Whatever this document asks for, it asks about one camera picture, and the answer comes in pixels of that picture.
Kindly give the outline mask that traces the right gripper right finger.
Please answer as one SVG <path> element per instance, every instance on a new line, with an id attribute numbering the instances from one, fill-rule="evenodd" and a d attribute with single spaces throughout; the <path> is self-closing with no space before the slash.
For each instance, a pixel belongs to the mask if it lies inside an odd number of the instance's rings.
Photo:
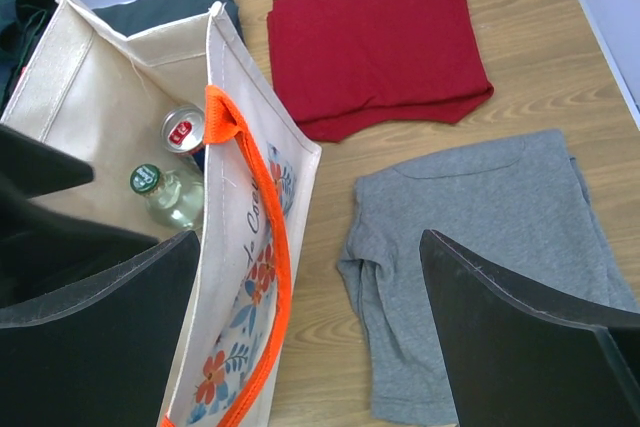
<path id="1" fill-rule="evenodd" d="M 436 230 L 420 257 L 461 426 L 636 426 L 639 316 L 565 294 Z"/>

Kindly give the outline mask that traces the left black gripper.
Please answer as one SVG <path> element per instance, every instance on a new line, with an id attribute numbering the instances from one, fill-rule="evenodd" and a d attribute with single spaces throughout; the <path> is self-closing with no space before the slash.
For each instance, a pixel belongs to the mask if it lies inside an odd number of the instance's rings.
<path id="1" fill-rule="evenodd" d="M 1 128 L 1 305 L 8 307 L 99 273 L 156 238 L 54 212 L 32 201 L 94 180 L 92 167 Z"/>

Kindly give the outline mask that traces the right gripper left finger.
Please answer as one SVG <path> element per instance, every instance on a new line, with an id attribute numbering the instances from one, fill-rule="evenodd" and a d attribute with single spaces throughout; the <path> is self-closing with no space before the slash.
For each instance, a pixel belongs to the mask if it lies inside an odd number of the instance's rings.
<path id="1" fill-rule="evenodd" d="M 157 424 L 198 266 L 181 232 L 1 311 L 4 426 Z"/>

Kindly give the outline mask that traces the beige canvas bag orange handles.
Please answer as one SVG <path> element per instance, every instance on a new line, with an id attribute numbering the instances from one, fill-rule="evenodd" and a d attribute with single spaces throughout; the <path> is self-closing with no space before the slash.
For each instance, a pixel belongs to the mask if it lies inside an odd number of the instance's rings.
<path id="1" fill-rule="evenodd" d="M 157 245 L 194 232 L 199 261 L 156 425 L 264 426 L 321 149 L 222 4 L 130 37 L 77 0 L 57 4 L 1 128 L 88 163 L 94 180 L 32 201 Z M 165 116 L 185 105 L 204 111 L 194 155 L 169 152 L 160 136 Z M 203 176 L 201 228 L 151 218 L 129 185 L 145 163 Z"/>

